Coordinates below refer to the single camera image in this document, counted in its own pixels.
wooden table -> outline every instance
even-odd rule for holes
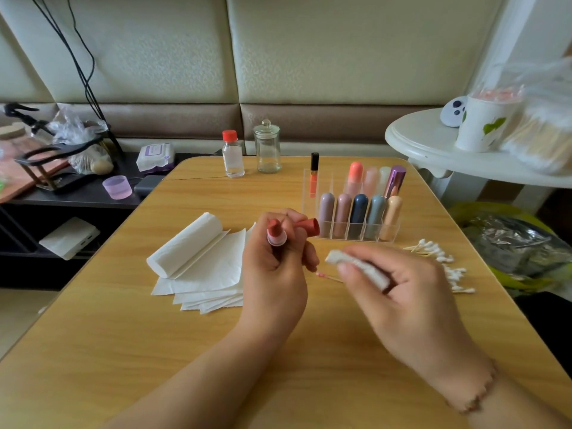
[[[459,295],[476,341],[524,385],[572,415],[572,382],[498,284],[419,174],[401,164],[402,228],[396,244],[437,241],[468,269]],[[321,158],[320,170],[346,172],[352,158]],[[151,391],[221,339],[239,308],[181,312],[172,297],[151,296],[157,279],[145,259],[204,211],[225,228],[252,225],[265,210],[299,208],[309,158],[284,158],[278,174],[224,175],[221,158],[179,165],[125,221],[0,363],[1,426],[95,428]],[[340,241],[316,240],[321,259]],[[333,272],[328,267],[321,268]],[[443,399],[379,344],[344,286],[306,275],[300,324],[258,383],[238,427],[467,427]]]

white power bank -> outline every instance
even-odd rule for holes
[[[73,217],[47,235],[39,244],[62,259],[69,260],[99,233],[95,226]]]

right hand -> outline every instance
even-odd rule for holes
[[[383,345],[462,408],[489,378],[491,361],[462,324],[443,267],[387,246],[351,245],[344,252],[373,263],[392,280],[394,287],[382,293],[353,264],[338,265]]]

fingernail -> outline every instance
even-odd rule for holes
[[[346,277],[347,274],[349,273],[349,265],[346,262],[339,263],[337,268],[338,268],[338,274],[340,274],[341,278]]]

paper cup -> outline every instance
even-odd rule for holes
[[[469,152],[486,152],[506,128],[520,100],[493,102],[468,97],[455,147]]]

